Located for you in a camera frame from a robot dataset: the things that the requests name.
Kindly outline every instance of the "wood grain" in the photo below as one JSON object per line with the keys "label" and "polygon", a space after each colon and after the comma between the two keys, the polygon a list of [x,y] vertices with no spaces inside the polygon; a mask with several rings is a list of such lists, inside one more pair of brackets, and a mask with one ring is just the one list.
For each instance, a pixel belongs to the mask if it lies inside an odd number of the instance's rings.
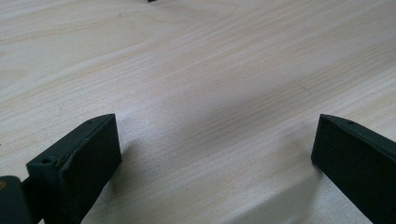
{"label": "wood grain", "polygon": [[0,2],[0,175],[116,113],[83,223],[370,223],[310,162],[320,113],[396,139],[393,0]]}

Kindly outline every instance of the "table surface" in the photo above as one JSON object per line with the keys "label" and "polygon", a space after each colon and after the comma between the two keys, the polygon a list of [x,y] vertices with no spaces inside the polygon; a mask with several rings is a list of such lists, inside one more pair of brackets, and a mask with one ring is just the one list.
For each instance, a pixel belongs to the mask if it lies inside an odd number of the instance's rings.
{"label": "table surface", "polygon": [[116,113],[83,223],[370,223],[310,161],[319,114],[396,139],[394,0],[3,0],[0,175]]}

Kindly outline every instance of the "black object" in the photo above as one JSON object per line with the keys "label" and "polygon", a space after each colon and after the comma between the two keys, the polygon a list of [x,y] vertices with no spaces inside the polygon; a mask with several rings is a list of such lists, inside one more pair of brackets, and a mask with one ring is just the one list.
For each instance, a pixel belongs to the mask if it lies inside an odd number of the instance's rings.
{"label": "black object", "polygon": [[396,223],[396,143],[320,115],[312,162],[374,223]]}
{"label": "black object", "polygon": [[29,161],[22,183],[0,177],[0,223],[80,223],[120,162],[115,115],[84,122]]}

